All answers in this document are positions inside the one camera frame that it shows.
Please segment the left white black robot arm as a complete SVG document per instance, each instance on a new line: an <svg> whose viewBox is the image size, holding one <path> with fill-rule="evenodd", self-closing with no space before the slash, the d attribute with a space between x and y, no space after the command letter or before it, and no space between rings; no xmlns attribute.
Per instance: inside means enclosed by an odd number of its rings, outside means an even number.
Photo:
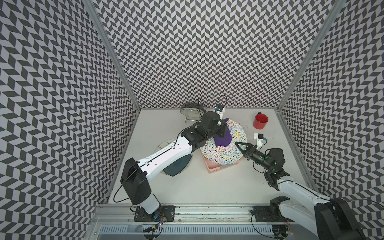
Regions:
<svg viewBox="0 0 384 240"><path fill-rule="evenodd" d="M215 136L223 138L227 132L227 122L223 115L225 108L203 114L202 118L183 130L175 141L155 154L139 161L130 158L125 162L120 189L124 189L134 206L139 206L147 215L158 215L162 206L152 193L150 181L165 168L195 150L203 147Z"/></svg>

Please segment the red mug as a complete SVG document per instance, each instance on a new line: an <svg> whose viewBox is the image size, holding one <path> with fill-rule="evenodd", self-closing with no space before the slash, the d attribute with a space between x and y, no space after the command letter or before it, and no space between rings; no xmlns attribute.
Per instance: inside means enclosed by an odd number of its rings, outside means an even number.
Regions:
<svg viewBox="0 0 384 240"><path fill-rule="evenodd" d="M269 118L267 115L263 114L262 112L258 112L255 116L253 126L255 129L262 130L265 128L268 121Z"/></svg>

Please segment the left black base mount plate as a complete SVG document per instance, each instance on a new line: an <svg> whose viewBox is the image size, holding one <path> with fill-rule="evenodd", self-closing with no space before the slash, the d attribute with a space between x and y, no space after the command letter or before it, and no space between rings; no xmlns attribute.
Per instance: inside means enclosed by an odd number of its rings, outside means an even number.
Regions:
<svg viewBox="0 0 384 240"><path fill-rule="evenodd" d="M137 207L135 210L135 222L157 222L159 220L170 223L174 221L176 206L160 206L154 213L148 214L144 208Z"/></svg>

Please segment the purple cloth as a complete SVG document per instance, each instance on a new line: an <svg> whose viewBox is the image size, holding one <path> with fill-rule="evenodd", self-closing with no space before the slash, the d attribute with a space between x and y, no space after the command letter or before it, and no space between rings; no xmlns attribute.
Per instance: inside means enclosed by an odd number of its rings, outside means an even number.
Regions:
<svg viewBox="0 0 384 240"><path fill-rule="evenodd" d="M224 137L214 136L214 142L216 147L228 147L232 142L232 135L229 127L226 128Z"/></svg>

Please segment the aluminium front rail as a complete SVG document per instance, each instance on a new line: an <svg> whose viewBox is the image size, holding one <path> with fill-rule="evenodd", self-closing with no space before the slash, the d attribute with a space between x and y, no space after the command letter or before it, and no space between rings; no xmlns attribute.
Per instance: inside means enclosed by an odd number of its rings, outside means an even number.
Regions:
<svg viewBox="0 0 384 240"><path fill-rule="evenodd" d="M285 224L256 222L253 206L267 204L164 204L176 206L175 218L168 224ZM96 207L90 225L136 224L156 222L135 222L136 208L130 204L105 204Z"/></svg>

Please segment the dark teal square plate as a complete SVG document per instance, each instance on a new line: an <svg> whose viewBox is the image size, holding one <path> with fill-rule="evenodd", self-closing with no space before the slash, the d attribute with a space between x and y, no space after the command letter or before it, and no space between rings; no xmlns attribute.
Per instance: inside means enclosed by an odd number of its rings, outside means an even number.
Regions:
<svg viewBox="0 0 384 240"><path fill-rule="evenodd" d="M168 167L164 168L163 173L165 173L167 176L175 177L188 167L191 160L191 154L183 156L170 164Z"/></svg>

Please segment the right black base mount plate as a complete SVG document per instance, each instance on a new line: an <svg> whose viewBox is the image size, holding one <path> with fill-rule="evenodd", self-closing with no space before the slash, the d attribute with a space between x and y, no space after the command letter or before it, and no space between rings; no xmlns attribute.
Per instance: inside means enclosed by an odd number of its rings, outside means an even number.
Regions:
<svg viewBox="0 0 384 240"><path fill-rule="evenodd" d="M279 208L271 206L253 206L253 214L256 217L256 222L270 222L270 223L286 223L287 219L284 218Z"/></svg>

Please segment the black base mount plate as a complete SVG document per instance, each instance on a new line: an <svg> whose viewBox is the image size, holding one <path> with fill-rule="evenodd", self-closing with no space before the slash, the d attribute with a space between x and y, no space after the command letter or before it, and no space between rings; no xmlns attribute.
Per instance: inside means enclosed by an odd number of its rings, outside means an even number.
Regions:
<svg viewBox="0 0 384 240"><path fill-rule="evenodd" d="M287 219L284 218L279 208L271 206L253 206L253 214L256 217L256 222L270 222L270 223L286 223Z"/></svg>
<svg viewBox="0 0 384 240"><path fill-rule="evenodd" d="M137 207L135 210L135 222L157 222L159 220L170 223L174 221L176 206L160 206L154 213L148 214L144 208Z"/></svg>

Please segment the white plaid round plate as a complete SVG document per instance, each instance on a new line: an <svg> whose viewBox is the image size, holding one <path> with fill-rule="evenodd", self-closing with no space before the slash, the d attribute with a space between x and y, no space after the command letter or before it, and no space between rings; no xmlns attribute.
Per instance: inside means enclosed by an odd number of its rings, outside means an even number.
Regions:
<svg viewBox="0 0 384 240"><path fill-rule="evenodd" d="M170 144L174 144L176 140L175 139L169 139L169 140L166 140L164 142L162 142L161 144L159 144L156 148L155 148L155 151L154 153L157 153L159 152L160 150L166 148L168 145Z"/></svg>

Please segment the pink plastic basket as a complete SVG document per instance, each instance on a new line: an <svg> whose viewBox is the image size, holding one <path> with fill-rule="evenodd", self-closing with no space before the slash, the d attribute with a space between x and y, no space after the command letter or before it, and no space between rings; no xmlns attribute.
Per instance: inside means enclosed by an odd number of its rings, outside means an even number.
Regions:
<svg viewBox="0 0 384 240"><path fill-rule="evenodd" d="M203 156L203 160L204 160L204 163L207 167L207 170L208 172L211 174L211 173L215 173L215 172L218 172L218 171L221 171L221 170L224 170L226 168L229 168L229 167L232 167L232 166L236 166L239 164L239 162L242 160L242 159L239 159L238 161L232 163L232 164L228 164L228 165L220 165L220 164L216 164L210 160L208 160L206 157Z"/></svg>

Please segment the colourful speckled round plate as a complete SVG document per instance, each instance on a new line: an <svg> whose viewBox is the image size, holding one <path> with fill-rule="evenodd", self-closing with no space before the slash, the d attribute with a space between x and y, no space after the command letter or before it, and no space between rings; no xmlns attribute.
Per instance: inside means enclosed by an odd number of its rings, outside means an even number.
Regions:
<svg viewBox="0 0 384 240"><path fill-rule="evenodd" d="M215 139L212 138L200 148L203 156L209 161L219 165L230 165L243 157L235 142L246 143L247 136L243 128L235 121L226 119L228 129L227 134L231 135L231 142L228 146L216 146Z"/></svg>

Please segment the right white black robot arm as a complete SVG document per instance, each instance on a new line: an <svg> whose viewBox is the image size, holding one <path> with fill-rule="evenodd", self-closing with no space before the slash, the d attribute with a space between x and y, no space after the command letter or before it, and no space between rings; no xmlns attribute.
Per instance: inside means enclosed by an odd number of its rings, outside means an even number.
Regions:
<svg viewBox="0 0 384 240"><path fill-rule="evenodd" d="M349 207L341 199L332 199L298 183L284 170L282 149L270 149L263 154L257 146L236 142L236 147L248 160L264 168L267 184L282 193L270 200L265 211L273 221L294 221L320 240L364 240L362 228Z"/></svg>

